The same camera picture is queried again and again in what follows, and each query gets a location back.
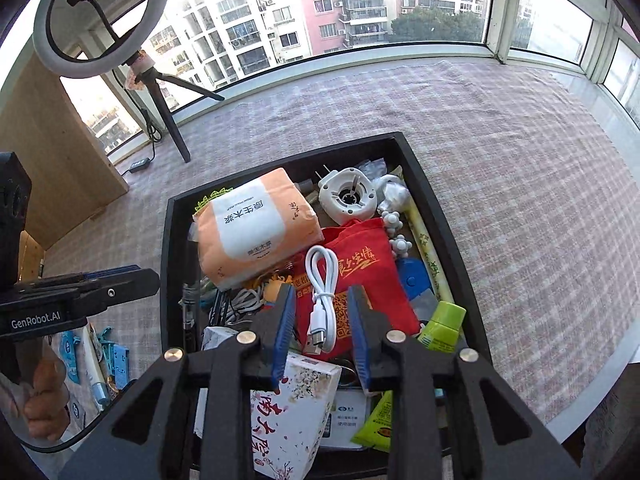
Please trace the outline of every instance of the green packet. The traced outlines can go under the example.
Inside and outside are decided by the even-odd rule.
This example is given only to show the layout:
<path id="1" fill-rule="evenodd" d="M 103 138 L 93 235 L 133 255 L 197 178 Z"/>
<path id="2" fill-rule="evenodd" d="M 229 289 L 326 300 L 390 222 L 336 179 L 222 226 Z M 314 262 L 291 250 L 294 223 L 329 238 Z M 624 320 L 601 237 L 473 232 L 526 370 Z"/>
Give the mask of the green packet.
<path id="1" fill-rule="evenodd" d="M 429 350 L 451 353 L 456 347 L 466 310 L 441 301 L 427 325 L 420 330 L 418 341 Z M 363 427 L 351 441 L 361 446 L 389 452 L 391 447 L 392 392 L 385 392 Z"/>

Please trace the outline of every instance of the screw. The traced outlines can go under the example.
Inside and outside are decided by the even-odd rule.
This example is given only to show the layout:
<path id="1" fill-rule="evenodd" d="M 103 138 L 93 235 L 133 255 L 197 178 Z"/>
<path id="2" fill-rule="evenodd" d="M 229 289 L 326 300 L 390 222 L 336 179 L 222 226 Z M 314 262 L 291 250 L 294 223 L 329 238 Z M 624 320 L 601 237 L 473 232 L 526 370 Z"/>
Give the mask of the screw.
<path id="1" fill-rule="evenodd" d="M 476 352 L 473 348 L 463 348 L 460 351 L 460 359 L 462 359 L 466 363 L 475 363 L 478 361 L 478 352 Z"/>
<path id="2" fill-rule="evenodd" d="M 236 336 L 236 340 L 243 345 L 248 345 L 253 343 L 258 338 L 255 333 L 251 332 L 251 330 L 244 330 L 244 332 L 239 333 Z"/>
<path id="3" fill-rule="evenodd" d="M 386 338 L 392 343 L 404 343 L 406 334 L 401 330 L 389 330 L 389 332 L 386 333 Z"/>
<path id="4" fill-rule="evenodd" d="M 184 352 L 180 348 L 169 348 L 164 353 L 164 358 L 169 362 L 179 361 L 182 359 Z"/>

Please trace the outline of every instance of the plaid tablecloth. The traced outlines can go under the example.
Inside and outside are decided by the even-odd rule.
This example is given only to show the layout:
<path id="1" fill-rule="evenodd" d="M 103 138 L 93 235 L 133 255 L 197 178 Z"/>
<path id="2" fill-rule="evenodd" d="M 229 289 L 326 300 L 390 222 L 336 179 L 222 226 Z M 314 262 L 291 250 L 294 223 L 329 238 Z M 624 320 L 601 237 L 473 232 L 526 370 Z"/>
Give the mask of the plaid tablecloth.
<path id="1" fill-rule="evenodd" d="M 497 371 L 549 421 L 594 378 L 638 314 L 640 192 L 595 120 L 544 71 L 376 64 L 225 105 L 181 127 L 189 164 L 163 142 L 149 170 L 126 176 L 127 195 L 47 252 L 46 275 L 125 264 L 159 272 L 169 197 L 395 130 L 449 221 Z M 160 355 L 158 296 L 111 308 L 94 323 L 113 326 L 113 338 L 129 347 L 134 378 Z M 88 391 L 72 389 L 90 411 Z"/>

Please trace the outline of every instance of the black storage box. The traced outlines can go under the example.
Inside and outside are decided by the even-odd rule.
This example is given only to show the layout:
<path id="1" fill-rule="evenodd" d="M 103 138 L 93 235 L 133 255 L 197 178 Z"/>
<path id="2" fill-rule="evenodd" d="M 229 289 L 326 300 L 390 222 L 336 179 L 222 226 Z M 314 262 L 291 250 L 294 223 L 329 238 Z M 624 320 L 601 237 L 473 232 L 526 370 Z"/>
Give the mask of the black storage box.
<path id="1" fill-rule="evenodd" d="M 168 200 L 162 259 L 160 266 L 160 327 L 162 351 L 185 347 L 182 310 L 178 301 L 182 297 L 182 283 L 186 268 L 185 241 L 198 202 L 212 191 L 223 187 L 239 187 L 259 176 L 284 168 L 290 179 L 302 182 L 318 176 L 315 170 L 324 166 L 341 170 L 365 159 L 384 158 L 388 168 L 402 166 L 404 181 L 424 220 L 433 245 L 440 258 L 454 302 L 466 308 L 463 330 L 468 345 L 480 352 L 489 362 L 491 354 L 484 332 L 476 297 L 466 273 L 458 246 L 440 208 L 438 199 L 427 180 L 414 152 L 400 132 L 382 134 L 365 139 L 351 140 L 311 152 L 282 158 L 251 170 L 242 171 L 181 193 Z M 386 474 L 388 454 L 375 450 L 320 450 L 308 479 L 355 479 Z M 257 474 L 257 478 L 266 478 Z"/>

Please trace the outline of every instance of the red fabric bag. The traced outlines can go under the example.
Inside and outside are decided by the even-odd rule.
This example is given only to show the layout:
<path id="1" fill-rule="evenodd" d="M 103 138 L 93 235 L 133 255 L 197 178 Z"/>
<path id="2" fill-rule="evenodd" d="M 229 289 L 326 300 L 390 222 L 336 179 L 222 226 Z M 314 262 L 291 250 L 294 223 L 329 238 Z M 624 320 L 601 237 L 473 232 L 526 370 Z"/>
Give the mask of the red fabric bag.
<path id="1" fill-rule="evenodd" d="M 322 353 L 314 357 L 327 360 L 351 350 L 351 330 L 347 315 L 347 290 L 351 285 L 364 286 L 371 307 L 384 312 L 393 328 L 408 335 L 418 333 L 420 322 L 400 284 L 382 218 L 364 222 L 352 220 L 342 227 L 324 228 L 322 234 L 323 245 L 338 256 L 338 283 L 334 298 L 337 338 L 335 347 L 329 354 Z M 303 346 L 309 316 L 313 310 L 313 287 L 305 272 L 305 255 L 306 253 L 299 253 L 295 257 L 293 279 L 297 295 L 296 326 Z M 324 260 L 318 262 L 318 269 L 324 280 Z"/>

